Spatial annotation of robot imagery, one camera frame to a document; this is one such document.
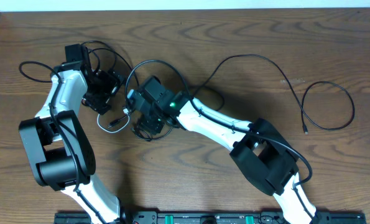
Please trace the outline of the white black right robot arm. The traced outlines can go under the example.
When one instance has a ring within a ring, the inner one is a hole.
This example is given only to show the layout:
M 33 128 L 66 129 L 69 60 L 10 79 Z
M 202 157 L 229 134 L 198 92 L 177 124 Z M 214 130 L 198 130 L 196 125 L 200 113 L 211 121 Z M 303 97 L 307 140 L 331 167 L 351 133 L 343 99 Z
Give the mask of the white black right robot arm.
M 226 148 L 243 176 L 275 198 L 287 222 L 313 223 L 317 219 L 317 209 L 302 188 L 311 177 L 300 178 L 297 162 L 302 161 L 308 169 L 310 164 L 270 122 L 231 118 L 184 92 L 131 90 L 127 97 L 148 120 L 171 122 Z

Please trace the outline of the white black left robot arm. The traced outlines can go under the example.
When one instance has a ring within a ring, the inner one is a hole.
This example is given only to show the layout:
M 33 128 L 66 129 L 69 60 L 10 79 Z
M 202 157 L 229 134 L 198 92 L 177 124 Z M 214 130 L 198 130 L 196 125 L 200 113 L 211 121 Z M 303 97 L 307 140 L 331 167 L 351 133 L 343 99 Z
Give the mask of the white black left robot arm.
M 92 70 L 84 60 L 50 69 L 49 95 L 19 134 L 35 181 L 74 199 L 92 223 L 125 223 L 120 200 L 96 174 L 92 146 L 78 120 Z

